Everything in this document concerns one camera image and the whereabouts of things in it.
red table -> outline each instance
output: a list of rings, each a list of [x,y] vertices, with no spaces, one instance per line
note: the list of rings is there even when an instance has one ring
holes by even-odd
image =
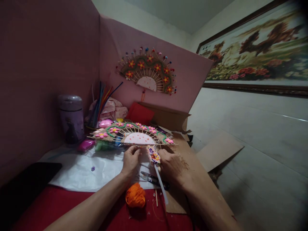
[[[158,207],[153,197],[155,190],[145,192],[146,206],[143,209],[128,208],[125,194],[123,194],[106,217],[100,230],[193,230],[188,215],[165,212],[161,190],[157,190]],[[47,186],[14,225],[13,230],[42,231],[92,194],[92,192],[71,192]],[[206,229],[199,216],[193,216],[193,219],[196,230]]]

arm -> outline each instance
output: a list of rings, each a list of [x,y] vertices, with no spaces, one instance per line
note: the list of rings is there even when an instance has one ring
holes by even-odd
[[[184,166],[179,154],[171,154],[166,150],[159,150],[161,158],[161,171],[170,182],[174,182],[182,189],[189,198],[189,201],[198,209],[203,220],[212,230],[241,230],[233,217],[216,206],[208,197],[206,185],[200,185],[197,173]]]
[[[136,146],[131,146],[124,153],[123,169],[119,175],[88,199],[49,225],[45,231],[98,230],[114,203],[128,186],[134,170],[138,165],[140,153],[140,149]]]

red flowers in painting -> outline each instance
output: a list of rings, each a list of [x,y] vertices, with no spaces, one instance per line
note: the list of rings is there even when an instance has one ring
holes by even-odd
[[[140,67],[140,69],[143,69],[144,68],[144,62],[139,62],[138,66]]]
[[[279,66],[280,64],[282,64],[282,60],[281,59],[272,59],[266,65],[270,66],[270,67],[276,67],[276,66]]]
[[[128,66],[133,68],[136,64],[134,63],[133,60],[129,61]]]
[[[155,71],[160,71],[161,69],[161,66],[160,65],[158,65],[158,64],[156,64],[155,66],[154,66],[154,68],[155,68]]]
[[[154,59],[154,57],[151,55],[148,55],[147,57],[148,57],[148,62],[152,62],[152,60]]]
[[[165,77],[163,78],[163,81],[164,81],[165,83],[168,83],[168,82],[169,82],[169,78],[165,76]]]
[[[255,72],[255,69],[252,68],[252,67],[243,68],[243,69],[240,69],[240,70],[238,71],[239,74],[241,74],[241,73],[252,74],[252,73],[254,73],[254,72]]]
[[[268,69],[261,68],[261,69],[256,70],[256,75],[265,75],[268,72],[269,72]]]
[[[238,74],[231,75],[229,79],[232,79],[232,80],[238,79]]]

handmade fan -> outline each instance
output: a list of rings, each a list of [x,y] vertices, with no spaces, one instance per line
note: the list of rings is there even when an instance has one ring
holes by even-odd
[[[93,132],[93,139],[102,141],[116,141],[125,145],[172,145],[173,140],[153,127],[140,123],[115,123],[105,129]]]
[[[144,54],[142,54],[142,47],[139,50],[140,55],[137,55],[134,50],[131,57],[126,52],[126,59],[122,57],[119,61],[122,68],[116,67],[117,73],[143,88],[170,95],[175,94],[176,87],[173,83],[176,75],[173,74],[174,69],[169,68],[172,62],[165,63],[168,57],[163,56],[161,59],[161,52],[156,53],[154,49],[148,52],[149,49],[146,48]]]

white paper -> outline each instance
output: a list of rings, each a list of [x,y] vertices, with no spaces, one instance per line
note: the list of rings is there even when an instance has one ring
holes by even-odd
[[[124,149],[95,152],[95,147],[85,154],[76,149],[60,147],[47,152],[39,162],[61,163],[61,170],[49,182],[66,190],[77,192],[96,192],[118,175],[123,167]],[[155,185],[144,182],[139,177],[140,171],[156,175],[150,166],[145,148],[139,158],[139,165],[131,184],[139,182],[143,189],[153,189]]]

